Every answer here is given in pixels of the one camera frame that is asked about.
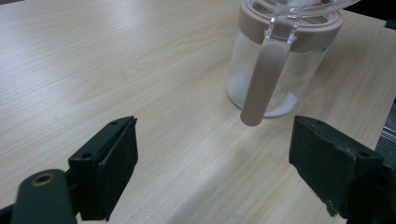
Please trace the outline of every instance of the wood grain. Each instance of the wood grain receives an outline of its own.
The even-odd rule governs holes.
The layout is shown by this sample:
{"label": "wood grain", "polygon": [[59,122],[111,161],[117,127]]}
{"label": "wood grain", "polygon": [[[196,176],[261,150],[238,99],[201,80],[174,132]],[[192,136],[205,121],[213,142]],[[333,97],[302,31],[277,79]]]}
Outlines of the wood grain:
{"label": "wood grain", "polygon": [[345,12],[300,107],[256,128],[226,94],[240,1],[0,6],[0,206],[113,119],[139,163],[109,223],[345,223],[288,163],[294,114],[374,148],[396,95],[396,34]]}

